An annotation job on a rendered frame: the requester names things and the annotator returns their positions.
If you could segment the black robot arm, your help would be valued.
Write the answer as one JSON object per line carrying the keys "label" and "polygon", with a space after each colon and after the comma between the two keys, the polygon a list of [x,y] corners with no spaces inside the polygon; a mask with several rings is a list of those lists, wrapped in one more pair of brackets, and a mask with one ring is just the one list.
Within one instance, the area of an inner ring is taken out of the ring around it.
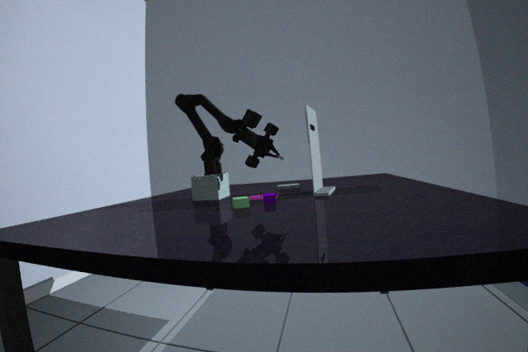
{"label": "black robot arm", "polygon": [[247,109],[242,119],[233,120],[223,112],[221,112],[213,103],[211,103],[206,96],[198,95],[184,95],[181,94],[175,100],[177,107],[183,110],[189,120],[195,127],[195,130],[203,140],[205,148],[204,153],[200,156],[204,161],[205,175],[210,176],[214,174],[221,174],[220,156],[224,151],[223,144],[218,137],[213,136],[207,127],[200,119],[196,112],[196,106],[202,105],[215,119],[219,121],[219,126],[223,131],[233,135],[233,141],[238,143],[239,140],[244,142],[244,138],[251,130],[249,128],[256,128],[262,116],[257,112]]}

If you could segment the magenta flat square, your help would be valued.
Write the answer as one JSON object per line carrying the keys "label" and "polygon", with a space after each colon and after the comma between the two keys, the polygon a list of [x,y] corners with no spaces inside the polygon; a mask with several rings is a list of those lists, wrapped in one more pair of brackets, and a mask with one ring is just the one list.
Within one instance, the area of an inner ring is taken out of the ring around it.
{"label": "magenta flat square", "polygon": [[[278,198],[281,194],[278,194],[278,195],[275,195],[276,198]],[[260,200],[260,199],[263,199],[263,195],[253,195],[251,197],[249,197],[249,200]]]}

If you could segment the green rectangular block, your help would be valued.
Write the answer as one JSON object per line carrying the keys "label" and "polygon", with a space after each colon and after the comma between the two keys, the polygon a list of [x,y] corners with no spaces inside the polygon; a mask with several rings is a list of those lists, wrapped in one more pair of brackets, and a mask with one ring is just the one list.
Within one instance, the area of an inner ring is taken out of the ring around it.
{"label": "green rectangular block", "polygon": [[233,204],[234,209],[250,207],[249,198],[247,196],[239,197],[239,198],[232,198],[232,204]]}

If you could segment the grey panel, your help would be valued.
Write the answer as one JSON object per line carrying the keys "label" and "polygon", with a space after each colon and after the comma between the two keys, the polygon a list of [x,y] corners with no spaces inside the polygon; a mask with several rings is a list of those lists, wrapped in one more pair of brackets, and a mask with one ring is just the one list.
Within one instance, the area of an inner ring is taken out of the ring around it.
{"label": "grey panel", "polygon": [[316,112],[305,104],[305,118],[307,122],[308,141],[312,165],[313,196],[329,196],[335,186],[323,186]]}

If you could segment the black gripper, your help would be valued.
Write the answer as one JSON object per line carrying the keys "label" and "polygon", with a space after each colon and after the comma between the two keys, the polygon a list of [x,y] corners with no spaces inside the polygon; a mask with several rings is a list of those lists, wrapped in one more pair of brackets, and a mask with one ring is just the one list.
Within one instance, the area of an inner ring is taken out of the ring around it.
{"label": "black gripper", "polygon": [[272,136],[276,135],[278,130],[279,128],[276,127],[274,124],[267,123],[266,127],[264,128],[264,131],[266,132],[264,137],[261,137],[252,131],[246,134],[244,138],[245,144],[255,149],[253,156],[249,155],[247,160],[245,161],[247,166],[256,168],[260,162],[257,157],[270,156],[270,157],[278,158],[276,155],[273,155],[267,151],[262,150],[263,147],[266,145],[271,151],[273,151],[277,155],[280,155],[273,146],[273,140],[269,138],[271,135]]}

